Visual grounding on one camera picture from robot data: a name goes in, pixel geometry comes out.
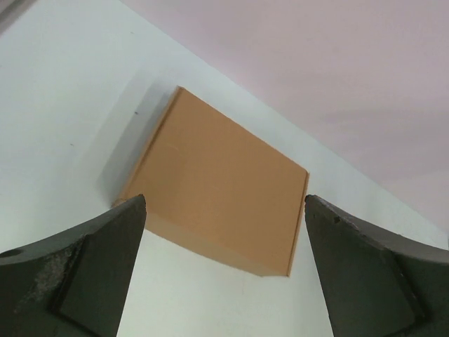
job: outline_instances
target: pink surface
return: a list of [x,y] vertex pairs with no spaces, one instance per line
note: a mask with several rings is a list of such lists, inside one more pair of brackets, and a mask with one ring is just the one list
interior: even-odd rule
[[448,1],[123,1],[449,229]]

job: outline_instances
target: white surface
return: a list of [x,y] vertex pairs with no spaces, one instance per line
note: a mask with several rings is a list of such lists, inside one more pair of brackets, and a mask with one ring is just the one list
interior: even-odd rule
[[449,1],[123,2],[449,231]]
[[[47,0],[0,37],[0,251],[106,211],[177,84],[308,169],[310,193],[448,247],[430,222],[120,2]],[[145,232],[119,336],[331,335],[304,225],[291,278],[255,277]]]

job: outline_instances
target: brown box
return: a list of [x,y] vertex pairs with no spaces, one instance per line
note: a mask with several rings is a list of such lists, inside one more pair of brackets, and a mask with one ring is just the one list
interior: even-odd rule
[[184,88],[173,94],[119,201],[146,228],[256,275],[290,274],[308,173]]

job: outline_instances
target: box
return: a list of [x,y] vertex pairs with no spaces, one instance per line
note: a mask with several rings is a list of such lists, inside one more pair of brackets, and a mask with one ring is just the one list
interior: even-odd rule
[[260,276],[288,276],[309,175],[184,88],[173,94],[120,200],[146,228]]

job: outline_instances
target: box top face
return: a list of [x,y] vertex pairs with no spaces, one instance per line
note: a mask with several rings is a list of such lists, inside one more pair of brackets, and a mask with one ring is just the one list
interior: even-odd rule
[[128,196],[143,193],[150,213],[286,274],[306,184],[303,168],[179,88]]

